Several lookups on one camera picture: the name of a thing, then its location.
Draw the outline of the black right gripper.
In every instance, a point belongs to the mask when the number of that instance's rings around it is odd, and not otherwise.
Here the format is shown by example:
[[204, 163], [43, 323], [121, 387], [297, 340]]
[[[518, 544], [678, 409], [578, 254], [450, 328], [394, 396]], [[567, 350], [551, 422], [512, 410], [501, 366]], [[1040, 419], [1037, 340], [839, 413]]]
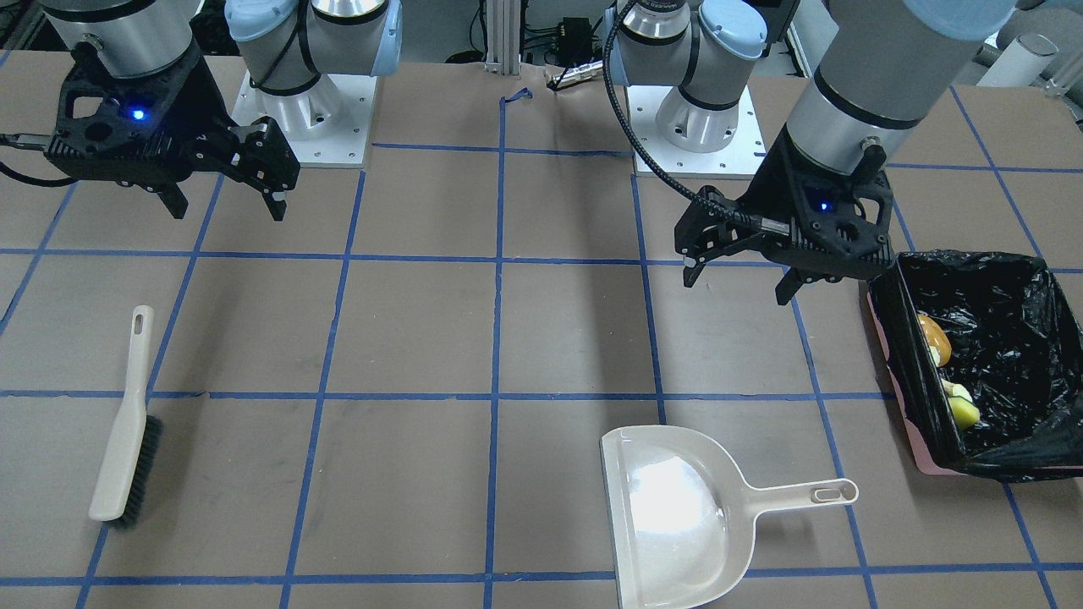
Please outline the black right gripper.
[[300, 161], [271, 117], [248, 126], [231, 119], [200, 46], [131, 80], [113, 77], [92, 43], [77, 43], [71, 55], [44, 146], [62, 173], [146, 189], [178, 220], [190, 208], [179, 184], [196, 171], [220, 173], [258, 190], [272, 219], [285, 219]]

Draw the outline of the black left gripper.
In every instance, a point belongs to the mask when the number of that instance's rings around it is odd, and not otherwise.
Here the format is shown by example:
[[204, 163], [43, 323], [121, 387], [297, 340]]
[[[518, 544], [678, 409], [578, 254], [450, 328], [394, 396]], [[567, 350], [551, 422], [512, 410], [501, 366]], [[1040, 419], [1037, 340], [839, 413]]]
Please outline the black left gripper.
[[736, 200], [719, 189], [699, 189], [674, 225], [682, 255], [682, 285], [693, 288], [712, 260], [755, 251], [788, 270], [775, 285], [777, 304], [790, 303], [817, 281], [871, 280], [893, 265], [889, 243], [893, 192], [877, 137], [859, 144], [851, 173], [817, 166], [783, 129], [751, 185]]

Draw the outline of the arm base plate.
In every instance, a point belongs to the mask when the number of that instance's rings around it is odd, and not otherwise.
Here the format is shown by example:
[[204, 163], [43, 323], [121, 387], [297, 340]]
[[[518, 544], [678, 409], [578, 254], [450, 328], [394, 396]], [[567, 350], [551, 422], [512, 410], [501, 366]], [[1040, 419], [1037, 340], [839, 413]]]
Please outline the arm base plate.
[[748, 88], [723, 111], [694, 107], [674, 86], [632, 85], [626, 93], [635, 137], [665, 173], [747, 180], [766, 157]]
[[252, 88], [245, 74], [231, 117], [239, 124], [273, 117], [305, 168], [364, 168], [380, 81], [363, 74], [323, 74], [305, 92], [272, 96]]

